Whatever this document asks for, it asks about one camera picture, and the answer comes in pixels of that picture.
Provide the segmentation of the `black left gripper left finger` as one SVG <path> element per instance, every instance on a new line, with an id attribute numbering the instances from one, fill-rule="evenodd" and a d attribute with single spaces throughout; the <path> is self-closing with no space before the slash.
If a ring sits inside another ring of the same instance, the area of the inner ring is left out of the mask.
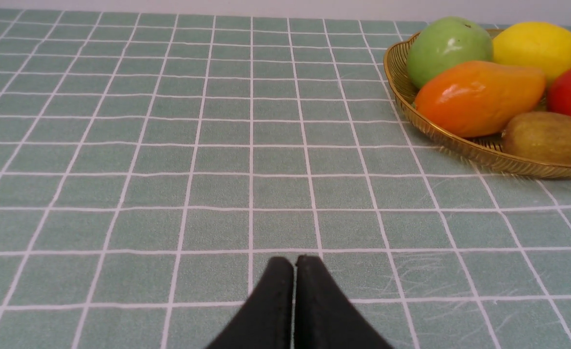
<path id="1" fill-rule="evenodd" d="M 209 349 L 289 349 L 294 268 L 274 256 L 235 316 L 207 346 Z"/>

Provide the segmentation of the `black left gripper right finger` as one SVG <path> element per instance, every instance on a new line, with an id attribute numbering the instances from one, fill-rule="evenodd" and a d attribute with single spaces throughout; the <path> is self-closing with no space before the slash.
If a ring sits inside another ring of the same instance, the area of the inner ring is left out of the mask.
<path id="1" fill-rule="evenodd" d="M 392 348 L 343 294 L 321 258 L 301 255 L 296 266 L 296 349 Z"/>

